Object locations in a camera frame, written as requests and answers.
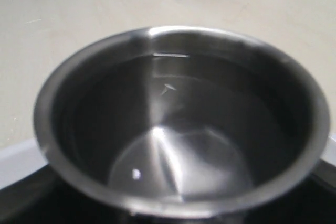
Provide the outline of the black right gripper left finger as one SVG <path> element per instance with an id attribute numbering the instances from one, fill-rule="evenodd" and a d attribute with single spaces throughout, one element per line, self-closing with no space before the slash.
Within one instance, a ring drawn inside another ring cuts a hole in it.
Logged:
<path id="1" fill-rule="evenodd" d="M 1 190 L 1 223 L 134 223 L 124 211 L 92 200 L 49 167 Z"/>

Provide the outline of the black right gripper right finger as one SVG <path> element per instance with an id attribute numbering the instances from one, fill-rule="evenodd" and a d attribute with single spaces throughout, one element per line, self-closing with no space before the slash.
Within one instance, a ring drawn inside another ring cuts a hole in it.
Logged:
<path id="1" fill-rule="evenodd" d="M 211 223 L 335 223 L 335 166 L 321 161 L 302 184 L 283 197 Z"/>

